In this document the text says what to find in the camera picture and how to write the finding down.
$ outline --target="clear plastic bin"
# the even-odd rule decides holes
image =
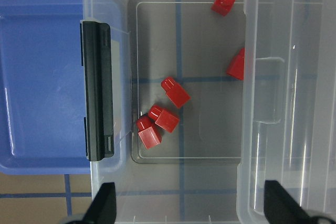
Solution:
[[[115,182],[118,222],[266,222],[265,179],[336,217],[333,0],[84,0],[112,39],[114,151],[91,162],[93,195]],[[225,75],[245,44],[244,82]],[[172,75],[192,99],[152,150],[135,120]]]

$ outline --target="red cube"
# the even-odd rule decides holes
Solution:
[[[238,80],[243,80],[244,79],[244,59],[245,59],[245,47],[243,47],[239,51],[239,54],[236,55],[232,59],[229,67],[226,70],[226,73],[229,76],[237,78]]]
[[[164,130],[172,133],[180,121],[179,117],[169,110],[153,105],[148,116],[155,121],[155,124]]]
[[[178,108],[190,100],[188,93],[172,77],[167,77],[161,82],[161,87],[166,91],[167,97]]]
[[[226,16],[233,7],[235,0],[215,0],[211,9],[215,12]]]
[[[147,115],[143,115],[136,122],[139,128],[138,135],[146,149],[150,149],[158,144],[161,144],[161,135],[159,134],[155,124]]]

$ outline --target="red plastic object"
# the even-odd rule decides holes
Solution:
[[[138,135],[146,149],[150,149],[158,144],[161,144],[161,135],[159,134],[155,124],[147,115],[143,115],[136,122],[139,128]]]
[[[245,47],[243,47],[239,51],[239,54],[232,59],[229,67],[227,68],[226,73],[229,76],[235,77],[238,80],[244,79],[244,57]]]
[[[162,129],[172,133],[180,121],[179,117],[169,110],[153,105],[148,116],[155,121],[155,124]]]
[[[161,82],[161,87],[166,91],[167,97],[178,108],[190,100],[188,93],[172,77],[167,77]]]
[[[215,0],[211,9],[223,16],[226,16],[233,7],[234,2],[235,0]]]

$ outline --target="black handle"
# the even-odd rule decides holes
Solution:
[[[114,154],[110,26],[83,21],[81,45],[86,87],[87,158],[99,161]]]

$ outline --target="red block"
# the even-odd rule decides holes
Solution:
[[[167,77],[161,82],[161,87],[166,91],[167,97],[178,108],[190,100],[188,93],[172,77]]]
[[[155,121],[156,125],[170,133],[173,132],[180,121],[177,115],[157,105],[151,107],[148,116]]]
[[[227,68],[226,73],[229,76],[237,78],[238,80],[244,79],[244,57],[245,47],[243,47],[239,51],[239,54],[232,59],[229,67]]]
[[[233,7],[234,2],[235,0],[215,0],[211,9],[223,16],[226,16]]]
[[[146,149],[150,149],[158,144],[161,144],[161,135],[159,134],[155,124],[147,115],[143,115],[136,122],[139,128],[138,135]]]

